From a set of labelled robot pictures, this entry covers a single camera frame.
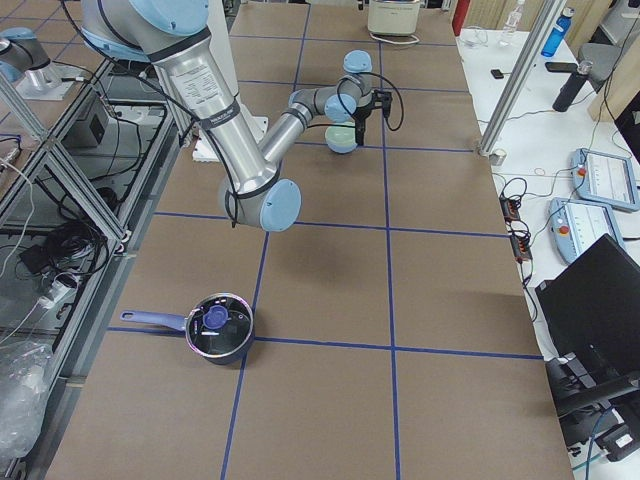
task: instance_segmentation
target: blue pot handle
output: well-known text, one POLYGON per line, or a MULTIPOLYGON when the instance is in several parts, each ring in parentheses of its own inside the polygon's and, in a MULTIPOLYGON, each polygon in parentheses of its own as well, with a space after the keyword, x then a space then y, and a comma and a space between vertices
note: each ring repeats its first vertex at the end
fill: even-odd
POLYGON ((162 325, 180 332, 184 332, 187 324, 186 319, 180 315, 174 315, 172 313, 143 312, 141 310, 125 310, 120 314, 120 320, 123 322, 162 325))

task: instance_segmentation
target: plastic bag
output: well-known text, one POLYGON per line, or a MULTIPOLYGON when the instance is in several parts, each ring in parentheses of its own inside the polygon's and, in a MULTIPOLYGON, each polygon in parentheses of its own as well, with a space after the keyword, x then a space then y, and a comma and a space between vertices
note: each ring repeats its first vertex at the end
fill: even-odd
POLYGON ((40 435, 52 356, 51 346, 31 341, 0 348, 0 462, 24 457, 40 435))

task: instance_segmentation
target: floor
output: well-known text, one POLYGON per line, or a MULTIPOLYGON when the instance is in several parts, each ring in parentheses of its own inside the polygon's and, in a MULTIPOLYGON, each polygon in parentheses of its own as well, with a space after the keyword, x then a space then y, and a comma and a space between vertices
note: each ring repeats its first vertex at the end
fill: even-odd
POLYGON ((410 49, 365 25, 355 9, 241 8, 232 48, 253 113, 275 122, 361 49, 400 88, 404 125, 374 112, 344 156, 305 132, 283 169, 302 212, 277 234, 232 229, 222 169, 183 151, 48 479, 572 478, 449 19, 421 12, 410 49), (118 319, 187 315, 220 291, 255 311, 232 366, 118 319))

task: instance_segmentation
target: water bottle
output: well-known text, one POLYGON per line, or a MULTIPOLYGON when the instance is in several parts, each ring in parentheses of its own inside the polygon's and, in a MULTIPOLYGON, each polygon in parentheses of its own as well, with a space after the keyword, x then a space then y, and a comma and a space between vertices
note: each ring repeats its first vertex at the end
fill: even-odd
POLYGON ((507 17, 507 21, 504 22, 504 27, 502 27, 502 35, 500 35, 500 45, 506 46, 511 44, 513 34, 516 33, 516 30, 518 29, 518 24, 522 19, 523 12, 524 0, 518 0, 516 8, 513 9, 513 11, 507 17))
POLYGON ((567 7, 562 11, 562 15, 556 21, 556 24, 553 26, 553 30, 551 30, 551 34, 547 39, 547 43, 542 47, 542 55, 545 57, 553 57, 560 46, 560 42, 569 31, 569 27, 571 26, 571 17, 575 10, 573 8, 567 7))

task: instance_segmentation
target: saucepan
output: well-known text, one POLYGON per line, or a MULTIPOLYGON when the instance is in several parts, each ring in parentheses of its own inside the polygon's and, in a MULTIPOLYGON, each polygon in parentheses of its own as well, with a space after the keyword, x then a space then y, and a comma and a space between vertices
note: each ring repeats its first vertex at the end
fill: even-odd
POLYGON ((125 322, 163 325, 185 332, 187 344, 201 357, 217 365, 243 358, 255 336, 251 307, 231 293, 216 293, 202 300, 187 318, 180 315, 125 310, 125 322))

